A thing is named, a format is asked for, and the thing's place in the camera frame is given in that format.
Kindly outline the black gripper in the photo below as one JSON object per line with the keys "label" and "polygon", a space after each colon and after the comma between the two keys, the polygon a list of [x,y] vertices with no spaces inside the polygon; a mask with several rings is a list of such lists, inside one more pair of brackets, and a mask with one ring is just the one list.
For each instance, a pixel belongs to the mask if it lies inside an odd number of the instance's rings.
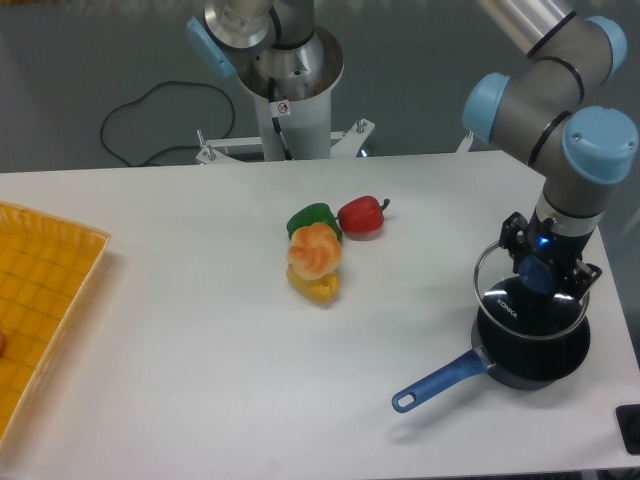
{"label": "black gripper", "polygon": [[594,217],[576,217],[538,202],[531,221],[519,212],[503,223],[499,247],[508,252],[524,283],[561,283],[561,291],[581,300],[602,275],[584,263],[582,252],[594,231]]}

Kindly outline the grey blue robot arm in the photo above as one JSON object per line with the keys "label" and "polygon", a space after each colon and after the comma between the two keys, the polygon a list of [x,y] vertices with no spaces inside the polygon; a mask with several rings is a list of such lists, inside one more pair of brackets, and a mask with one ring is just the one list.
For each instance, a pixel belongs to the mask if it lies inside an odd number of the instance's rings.
{"label": "grey blue robot arm", "polygon": [[[600,270],[582,252],[630,171],[639,134],[623,113],[583,100],[624,61],[625,35],[563,1],[482,8],[532,65],[516,80],[481,79],[464,105],[464,126],[545,179],[532,218],[506,220],[499,244],[529,288],[584,299]],[[186,34],[211,70],[237,77],[253,96],[266,160],[349,157],[363,144],[362,122],[331,137],[331,92],[344,60],[336,38],[316,24],[312,2],[210,1]]]}

